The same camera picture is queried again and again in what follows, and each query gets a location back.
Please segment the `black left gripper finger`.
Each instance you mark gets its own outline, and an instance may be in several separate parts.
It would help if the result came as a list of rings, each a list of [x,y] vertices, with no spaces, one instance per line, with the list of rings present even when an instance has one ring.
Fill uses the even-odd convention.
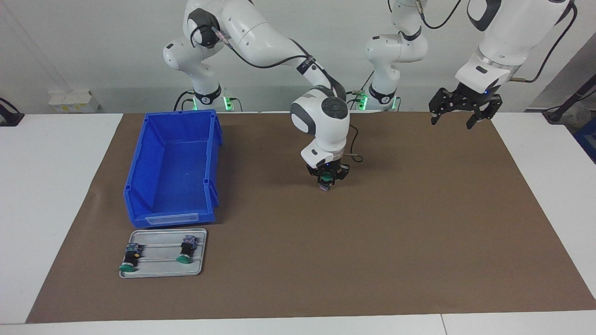
[[[445,89],[445,87],[439,88],[428,103],[428,108],[431,113],[431,124],[436,125],[443,114],[455,110],[453,93]]]
[[[482,120],[490,120],[494,117],[494,115],[498,112],[500,107],[502,106],[502,99],[500,94],[494,94],[486,104],[485,108],[481,109],[476,106],[473,110],[473,114],[470,116],[470,119],[466,122],[467,129],[472,129],[474,125]]]

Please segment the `brown paper table mat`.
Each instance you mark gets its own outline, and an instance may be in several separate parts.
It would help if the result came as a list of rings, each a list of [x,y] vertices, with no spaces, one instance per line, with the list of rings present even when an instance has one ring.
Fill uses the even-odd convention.
[[[596,309],[490,121],[356,114],[344,181],[317,188],[286,114],[219,117],[216,223],[199,275],[121,279],[123,191],[143,115],[122,117],[28,323]]]

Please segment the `black stand pole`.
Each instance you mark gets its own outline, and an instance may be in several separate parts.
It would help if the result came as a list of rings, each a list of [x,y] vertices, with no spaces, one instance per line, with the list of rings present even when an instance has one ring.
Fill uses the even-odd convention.
[[[596,93],[596,74],[592,75],[573,95],[571,95],[563,104],[551,108],[547,108],[542,114],[546,121],[550,124],[558,124],[567,112],[577,102],[590,97]]]

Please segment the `blue crate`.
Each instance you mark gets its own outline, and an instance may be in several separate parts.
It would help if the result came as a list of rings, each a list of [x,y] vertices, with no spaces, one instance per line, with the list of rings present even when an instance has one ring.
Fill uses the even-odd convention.
[[[596,117],[588,121],[573,134],[573,138],[596,164]]]

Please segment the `blue plastic storage bin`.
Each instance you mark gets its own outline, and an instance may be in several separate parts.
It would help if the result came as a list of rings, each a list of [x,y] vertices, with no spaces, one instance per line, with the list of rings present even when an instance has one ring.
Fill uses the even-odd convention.
[[[215,110],[147,113],[123,191],[132,225],[215,222],[221,145]]]

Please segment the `silver metal tray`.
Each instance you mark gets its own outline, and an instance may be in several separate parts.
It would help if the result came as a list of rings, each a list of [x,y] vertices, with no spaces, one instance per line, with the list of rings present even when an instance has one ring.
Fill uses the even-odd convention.
[[[176,261],[185,235],[195,235],[198,238],[198,246],[190,264]],[[119,271],[119,277],[129,279],[198,275],[203,269],[206,240],[207,230],[204,228],[136,230],[130,234],[128,243],[136,242],[142,246],[137,270]]]

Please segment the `small white box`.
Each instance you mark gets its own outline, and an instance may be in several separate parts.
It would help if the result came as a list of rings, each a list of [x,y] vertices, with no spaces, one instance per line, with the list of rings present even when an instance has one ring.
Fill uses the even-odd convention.
[[[54,113],[95,113],[101,106],[90,90],[47,93],[50,97],[48,104]]]

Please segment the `black clamp mount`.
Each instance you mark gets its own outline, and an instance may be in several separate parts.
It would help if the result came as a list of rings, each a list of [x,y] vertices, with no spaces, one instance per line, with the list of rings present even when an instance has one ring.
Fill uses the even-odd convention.
[[[0,97],[0,127],[16,127],[24,116],[11,102]]]

